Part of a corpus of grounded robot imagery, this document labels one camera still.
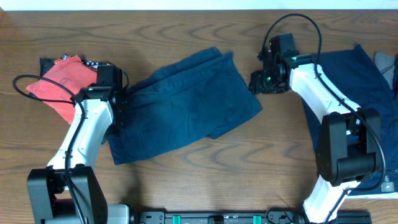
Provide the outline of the navy blue shorts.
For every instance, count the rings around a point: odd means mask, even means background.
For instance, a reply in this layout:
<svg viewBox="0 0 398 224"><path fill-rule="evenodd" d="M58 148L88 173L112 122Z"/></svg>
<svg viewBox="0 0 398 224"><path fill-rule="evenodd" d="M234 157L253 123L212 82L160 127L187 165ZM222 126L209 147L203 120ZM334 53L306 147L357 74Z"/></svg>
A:
<svg viewBox="0 0 398 224"><path fill-rule="evenodd" d="M262 110L233 53L216 47L130 86L125 103L121 125L108 137L116 165L150 159L202 138L216 139Z"/></svg>

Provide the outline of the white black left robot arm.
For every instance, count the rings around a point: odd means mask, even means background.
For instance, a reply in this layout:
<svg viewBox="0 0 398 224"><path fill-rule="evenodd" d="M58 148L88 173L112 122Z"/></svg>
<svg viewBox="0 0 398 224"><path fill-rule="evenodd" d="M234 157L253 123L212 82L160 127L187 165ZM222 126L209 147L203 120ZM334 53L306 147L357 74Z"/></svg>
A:
<svg viewBox="0 0 398 224"><path fill-rule="evenodd" d="M109 126L119 112L121 85L92 85L76 96L78 107L62 146L44 169L31 170L27 186L36 223L129 223L129 207L108 204L94 173Z"/></svg>

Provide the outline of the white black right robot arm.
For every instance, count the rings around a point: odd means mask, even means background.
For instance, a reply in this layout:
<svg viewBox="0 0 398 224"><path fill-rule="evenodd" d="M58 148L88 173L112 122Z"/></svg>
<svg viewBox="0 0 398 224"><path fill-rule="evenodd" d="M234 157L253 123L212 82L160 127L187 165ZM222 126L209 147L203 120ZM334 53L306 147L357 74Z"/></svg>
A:
<svg viewBox="0 0 398 224"><path fill-rule="evenodd" d="M360 191L362 181L384 172L379 140L380 117L347 98L323 73L318 57L296 50L257 55L262 70L252 73L254 94L296 92L320 123L315 161L318 180L303 202L306 223L330 223L348 194Z"/></svg>

